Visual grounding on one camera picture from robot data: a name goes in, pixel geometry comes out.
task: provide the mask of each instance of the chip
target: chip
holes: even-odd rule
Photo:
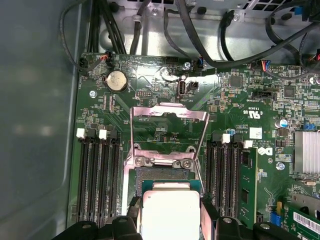
[[[295,86],[285,86],[284,87],[284,97],[294,99],[296,95]]]
[[[249,152],[246,152],[246,151],[243,152],[242,164],[249,166]]]
[[[248,198],[249,198],[249,192],[245,189],[242,189],[241,190],[241,200],[244,202],[244,203],[248,203]]]
[[[231,76],[230,77],[230,87],[241,88],[242,78],[241,76]]]

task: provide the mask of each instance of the small component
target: small component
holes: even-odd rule
[[[218,119],[218,115],[216,115],[216,114],[210,114],[210,116],[209,116],[209,120],[210,120],[210,121],[216,122],[217,119]]]
[[[278,129],[278,136],[279,137],[288,137],[289,135],[289,129],[286,128],[279,128]]]
[[[197,90],[199,88],[199,83],[197,81],[191,81],[188,85],[188,90]]]
[[[230,143],[230,134],[227,134],[227,133],[222,134],[222,143],[223,144]]]
[[[281,140],[275,140],[275,146],[281,148]]]
[[[284,97],[294,99],[296,95],[295,86],[285,86],[284,87]]]
[[[178,96],[183,96],[183,95],[185,95],[185,93],[186,93],[186,82],[184,79],[179,80],[178,86],[177,86],[177,94],[178,94]]]
[[[287,146],[287,143],[285,140],[281,140],[281,147],[284,148]]]
[[[107,139],[107,130],[104,130],[104,129],[99,130],[99,139],[103,139],[103,140]]]
[[[282,171],[282,170],[285,170],[286,166],[283,162],[279,161],[276,163],[275,168],[279,171]]]
[[[281,226],[281,216],[279,216],[276,212],[270,213],[270,222],[278,227]]]
[[[230,77],[230,87],[241,88],[242,77],[241,76],[231,76]]]
[[[249,166],[249,152],[244,151],[242,155],[242,164]]]
[[[249,198],[249,192],[248,192],[248,190],[243,188],[241,190],[241,200],[247,204],[248,203],[248,198]]]
[[[88,129],[87,136],[90,138],[95,138],[96,137],[96,130],[94,128]]]
[[[110,138],[117,138],[118,137],[118,131],[117,130],[111,130],[110,131]]]
[[[253,144],[254,144],[253,140],[245,140],[243,143],[243,148],[244,149],[252,148]]]
[[[274,125],[277,129],[286,128],[288,127],[288,121],[286,119],[278,119],[277,121],[275,121]]]
[[[255,219],[255,222],[256,223],[261,223],[264,221],[264,215],[261,214],[260,212],[256,212],[256,219]]]
[[[126,75],[118,70],[110,72],[107,77],[103,77],[102,81],[114,93],[120,93],[128,87]]]
[[[210,109],[210,112],[212,112],[212,113],[218,112],[218,106],[217,105],[210,105],[209,109]]]
[[[86,131],[84,128],[77,128],[76,129],[76,137],[79,139],[86,138]]]
[[[167,56],[165,58],[165,64],[175,65],[175,64],[178,64],[178,63],[179,63],[179,58],[176,57],[176,56]]]
[[[303,182],[303,184],[306,185],[306,186],[315,186],[315,185],[317,185],[316,181],[315,180],[311,180],[311,179],[305,179],[305,180],[303,180],[301,182]]]

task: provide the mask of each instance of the silver heatsink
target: silver heatsink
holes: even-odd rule
[[[294,133],[294,171],[320,174],[320,132]]]

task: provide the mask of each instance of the white label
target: white label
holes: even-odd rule
[[[272,156],[274,154],[273,153],[273,148],[272,147],[267,147],[267,148],[260,147],[258,149],[258,154]]]
[[[250,127],[249,128],[250,139],[262,139],[262,128],[261,127]]]
[[[318,223],[315,223],[314,221],[311,221],[296,212],[293,213],[293,220],[295,220],[297,223],[305,226],[306,228],[314,231],[315,233],[320,234],[320,225]]]

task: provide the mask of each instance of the dimm slot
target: dimm slot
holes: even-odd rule
[[[119,142],[116,139],[111,141],[111,163],[110,163],[110,173],[111,178],[109,179],[109,206],[108,215],[109,217],[114,217],[116,213],[117,206],[117,191],[118,191],[118,172],[119,172]]]
[[[91,143],[90,159],[88,166],[88,202],[87,202],[87,221],[95,221],[97,178],[99,164],[99,141],[94,139]]]
[[[101,143],[101,167],[98,194],[98,225],[102,228],[107,218],[107,193],[108,193],[108,169],[109,169],[110,140]]]
[[[84,220],[85,214],[85,200],[86,200],[86,182],[88,173],[88,154],[90,143],[87,139],[81,139],[81,154],[80,154],[80,166],[79,166],[79,185],[77,196],[77,218],[76,221],[80,222]]]

